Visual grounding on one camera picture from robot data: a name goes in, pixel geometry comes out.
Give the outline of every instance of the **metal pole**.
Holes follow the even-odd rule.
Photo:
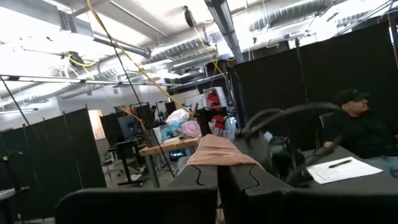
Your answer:
[[[392,40],[394,42],[394,55],[396,57],[396,64],[397,64],[397,68],[398,68],[398,30],[397,30],[397,22],[396,22],[395,18],[390,16],[390,14],[388,14],[388,21],[389,21],[390,29],[391,29],[391,33],[392,33]]]

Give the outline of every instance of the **ceiling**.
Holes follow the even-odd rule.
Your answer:
[[[85,0],[35,1],[49,2],[67,13],[86,7]],[[263,1],[282,0],[228,0],[228,4],[230,11],[239,11],[247,6],[262,4]],[[379,4],[384,0],[367,1]],[[204,0],[91,0],[94,5],[98,2],[102,4],[95,6],[95,9],[114,38],[152,49],[196,35],[185,22],[184,6],[189,7],[198,24],[212,20]],[[352,13],[349,11],[351,10],[341,13],[341,16],[350,16]],[[2,11],[0,7],[0,15],[13,18],[13,23],[0,20],[2,33],[0,35],[0,60],[2,62],[0,73],[2,74],[59,76],[63,75],[62,70],[65,68],[63,67],[65,59],[60,56],[63,52],[76,51],[86,61],[99,61],[114,54],[112,47],[79,35],[60,34],[59,28],[35,19],[27,19],[23,14]],[[105,35],[91,12],[83,13],[77,18],[89,22],[94,32]],[[143,59],[138,55],[133,54],[133,56],[137,62]],[[14,91],[30,85],[26,82],[8,82],[7,84]],[[6,90],[0,83],[0,96],[5,94]]]

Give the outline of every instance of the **paper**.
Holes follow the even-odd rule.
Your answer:
[[[130,175],[130,178],[131,178],[132,181],[136,181],[136,180],[138,180],[140,177],[142,177],[142,174],[131,174],[131,175]]]
[[[329,168],[330,165],[335,165],[347,160],[351,160],[351,162],[334,168]],[[326,184],[382,172],[382,170],[361,162],[353,157],[317,164],[307,167],[307,170],[312,175],[313,179],[319,184]]]

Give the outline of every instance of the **chair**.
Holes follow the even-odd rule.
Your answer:
[[[321,123],[321,130],[317,131],[317,148],[320,148],[323,146],[323,130],[330,127],[332,116],[333,116],[333,112],[321,114],[319,116],[319,121]]]
[[[109,178],[112,179],[111,174],[113,172],[118,172],[118,177],[120,177],[119,172],[123,172],[122,169],[110,169],[109,168],[109,166],[113,165],[113,162],[114,162],[113,154],[111,152],[106,152],[103,154],[103,156],[101,156],[101,158],[103,158],[103,160],[101,161],[101,166],[106,167],[106,171],[104,172],[104,175],[108,175]]]

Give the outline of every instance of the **ceiling light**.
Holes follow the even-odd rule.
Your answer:
[[[31,111],[37,111],[39,110],[38,108],[26,108],[26,109],[21,109],[22,112],[31,112]],[[20,113],[19,110],[4,110],[0,111],[0,114],[11,114],[11,113]]]
[[[22,82],[46,82],[46,83],[78,83],[80,80],[72,78],[57,78],[57,77],[19,77],[18,81]]]
[[[85,83],[89,84],[117,84],[116,81],[101,81],[101,80],[86,80]]]

